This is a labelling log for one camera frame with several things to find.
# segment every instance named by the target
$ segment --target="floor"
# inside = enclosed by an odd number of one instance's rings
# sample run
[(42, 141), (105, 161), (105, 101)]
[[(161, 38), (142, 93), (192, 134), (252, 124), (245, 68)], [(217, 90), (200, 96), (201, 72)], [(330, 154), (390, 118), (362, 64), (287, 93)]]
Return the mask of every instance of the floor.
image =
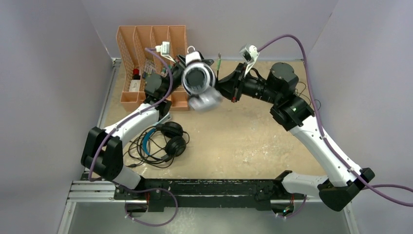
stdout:
[[(257, 62), (254, 67), (266, 77), (273, 63)], [(300, 81), (306, 83), (302, 62), (288, 63)], [(237, 64), (236, 61), (222, 61), (220, 77), (229, 75)], [(129, 114), (120, 104), (125, 77), (121, 65), (106, 126)], [(298, 84), (297, 88), (301, 91), (304, 85)], [(284, 170), (308, 175), (325, 174), (308, 150), (276, 123), (269, 113), (270, 108), (269, 103), (242, 96), (237, 103), (224, 100), (220, 107), (207, 113), (172, 112), (172, 121), (181, 124), (190, 135), (187, 149), (167, 169), (144, 164), (134, 171), (146, 178), (264, 179), (275, 178)], [(124, 161), (125, 164), (138, 163), (127, 154)]]

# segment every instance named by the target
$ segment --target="gray wall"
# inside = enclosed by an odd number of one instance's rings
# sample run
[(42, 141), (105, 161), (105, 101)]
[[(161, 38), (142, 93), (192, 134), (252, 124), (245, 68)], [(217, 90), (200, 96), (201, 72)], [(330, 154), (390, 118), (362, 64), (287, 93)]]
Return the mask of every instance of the gray wall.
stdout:
[[(309, 55), (324, 126), (374, 170), (372, 184), (413, 187), (412, 11), (411, 0), (340, 0)], [(413, 202), (408, 192), (381, 190)], [(412, 233), (412, 208), (366, 191), (354, 209), (362, 233)]]
[[(83, 0), (111, 57), (120, 57), (116, 31), (120, 25), (186, 25), (188, 44), (215, 58), (241, 59), (246, 43), (257, 47), (291, 33), (307, 51), (313, 47), (338, 0)], [(299, 59), (293, 41), (283, 39), (260, 59)]]
[(2, 0), (0, 32), (0, 233), (55, 233), (111, 59), (80, 0)]

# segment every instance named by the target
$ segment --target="black headphones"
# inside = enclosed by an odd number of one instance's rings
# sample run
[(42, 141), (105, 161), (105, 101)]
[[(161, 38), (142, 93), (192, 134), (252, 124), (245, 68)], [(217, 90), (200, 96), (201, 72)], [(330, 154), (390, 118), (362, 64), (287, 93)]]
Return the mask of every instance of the black headphones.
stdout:
[(187, 142), (183, 138), (184, 133), (187, 134), (187, 132), (184, 131), (179, 123), (166, 122), (158, 124), (156, 125), (156, 130), (161, 131), (164, 136), (170, 138), (164, 148), (166, 155), (161, 157), (164, 162), (168, 162), (174, 157), (181, 155), (187, 148)]

